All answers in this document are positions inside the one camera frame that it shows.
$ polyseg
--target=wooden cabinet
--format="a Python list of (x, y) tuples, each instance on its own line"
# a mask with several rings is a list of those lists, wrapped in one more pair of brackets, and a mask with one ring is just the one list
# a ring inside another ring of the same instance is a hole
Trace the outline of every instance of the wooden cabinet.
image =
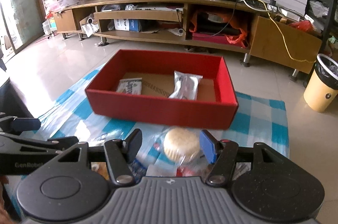
[(260, 57), (281, 65), (310, 73), (322, 41), (288, 25), (277, 22), (285, 37), (289, 53), (294, 59), (307, 60), (298, 62), (292, 60), (286, 50), (283, 37), (276, 25), (267, 18), (256, 17), (252, 25), (250, 55)]
[(72, 9), (55, 13), (54, 19), (58, 32), (70, 32), (77, 30)]
[(54, 13), (58, 33), (81, 30), (80, 21), (95, 12), (95, 7), (74, 8)]

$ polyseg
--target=power strip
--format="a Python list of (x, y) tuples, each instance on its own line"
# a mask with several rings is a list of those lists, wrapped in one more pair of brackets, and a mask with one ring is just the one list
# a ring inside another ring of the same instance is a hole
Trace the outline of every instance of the power strip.
[(294, 20), (294, 21), (296, 21), (296, 22), (299, 22), (299, 21), (300, 21), (300, 17), (299, 17), (298, 15), (296, 15), (296, 14), (290, 12), (290, 11), (287, 11), (287, 10), (285, 10), (285, 9), (281, 9), (281, 8), (280, 8), (280, 10), (281, 10), (282, 14), (283, 14), (285, 17), (287, 17), (287, 18), (289, 18), (289, 19), (291, 19), (291, 20)]

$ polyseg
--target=glass door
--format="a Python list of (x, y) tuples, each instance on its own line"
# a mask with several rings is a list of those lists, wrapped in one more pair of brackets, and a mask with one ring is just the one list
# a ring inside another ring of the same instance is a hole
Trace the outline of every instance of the glass door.
[(0, 0), (1, 14), (15, 53), (42, 36), (37, 0)]

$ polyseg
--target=cabinet door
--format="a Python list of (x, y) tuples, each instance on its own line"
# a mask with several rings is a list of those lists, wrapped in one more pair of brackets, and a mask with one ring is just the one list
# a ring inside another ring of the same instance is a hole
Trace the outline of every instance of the cabinet door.
[(253, 23), (250, 55), (310, 73), (322, 44), (320, 39), (277, 22), (291, 56), (294, 59), (309, 61), (298, 62), (289, 57), (283, 37), (270, 19), (257, 17)]
[(76, 24), (72, 10), (66, 10), (61, 13), (55, 13), (54, 19), (57, 27), (57, 32), (69, 32), (76, 30)]

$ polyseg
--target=trash can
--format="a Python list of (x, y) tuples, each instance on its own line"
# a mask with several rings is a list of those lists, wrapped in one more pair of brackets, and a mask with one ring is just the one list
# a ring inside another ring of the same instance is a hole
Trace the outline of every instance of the trash can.
[(318, 54), (304, 99), (315, 111), (324, 112), (338, 94), (338, 63), (324, 54)]

